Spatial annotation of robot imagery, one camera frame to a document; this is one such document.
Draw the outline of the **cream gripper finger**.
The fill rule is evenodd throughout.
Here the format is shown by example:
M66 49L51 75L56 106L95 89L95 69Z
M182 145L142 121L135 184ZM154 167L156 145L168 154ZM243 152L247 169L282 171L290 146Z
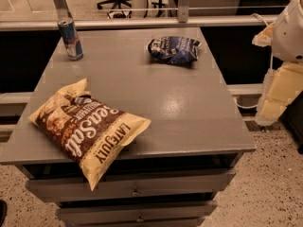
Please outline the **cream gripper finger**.
M271 23L266 28L264 28L259 34L257 34L253 38L252 44L260 47L270 46L272 44L274 25L275 23Z
M277 70L269 69L264 77L255 121L260 126L270 126L277 122L302 92L302 63L285 61Z

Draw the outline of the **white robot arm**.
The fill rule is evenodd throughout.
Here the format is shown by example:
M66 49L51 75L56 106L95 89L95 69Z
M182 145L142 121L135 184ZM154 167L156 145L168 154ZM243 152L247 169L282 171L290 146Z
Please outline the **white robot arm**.
M277 70L270 67L264 77L255 116L259 125L270 126L303 92L303 0L292 0L252 44L270 46L271 58L282 61Z

